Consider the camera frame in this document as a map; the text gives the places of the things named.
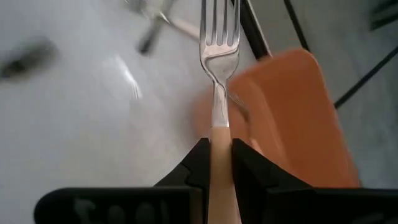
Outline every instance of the fork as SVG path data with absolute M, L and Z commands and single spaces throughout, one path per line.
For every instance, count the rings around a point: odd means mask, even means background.
M 222 32 L 218 33 L 218 0 L 213 0 L 213 22 L 211 33 L 208 33 L 206 29 L 207 1 L 209 0 L 202 0 L 201 2 L 199 51 L 201 65 L 214 85 L 211 118 L 208 223 L 235 224 L 240 223 L 240 217 L 232 176 L 227 82 L 228 78 L 235 72 L 239 62 L 241 3 L 240 0 L 235 0 L 234 26 L 231 33 L 227 29 L 229 0 L 224 0 Z M 230 42 L 228 42 L 229 35 L 232 35 Z

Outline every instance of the orange plastic object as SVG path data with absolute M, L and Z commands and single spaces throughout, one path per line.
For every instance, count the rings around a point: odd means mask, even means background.
M 265 58 L 234 77 L 229 91 L 244 102 L 249 123 L 229 99 L 231 135 L 314 187 L 359 187 L 335 108 L 317 61 L 305 50 Z M 211 90 L 194 108 L 199 137 L 210 130 Z

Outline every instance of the wooden fork handle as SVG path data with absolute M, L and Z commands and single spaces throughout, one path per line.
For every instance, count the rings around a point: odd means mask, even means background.
M 211 129 L 208 224 L 238 224 L 238 203 L 232 176 L 229 127 Z

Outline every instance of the white countertop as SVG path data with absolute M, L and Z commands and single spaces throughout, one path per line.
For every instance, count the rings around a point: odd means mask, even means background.
M 177 1 L 172 14 L 198 26 L 199 8 Z M 211 82 L 195 41 L 165 26 L 139 55 L 149 21 L 123 0 L 2 1 L 0 20 L 0 60 L 35 36 L 59 51 L 30 78 L 0 82 L 0 223 L 33 223 L 38 199 L 62 187 L 153 185 L 196 143 L 191 105 Z M 238 71 L 256 61 L 241 40 Z

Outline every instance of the fork neck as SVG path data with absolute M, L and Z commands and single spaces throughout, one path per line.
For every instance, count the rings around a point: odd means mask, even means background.
M 213 114 L 211 120 L 212 127 L 229 127 L 228 119 L 228 96 L 224 83 L 213 81 Z

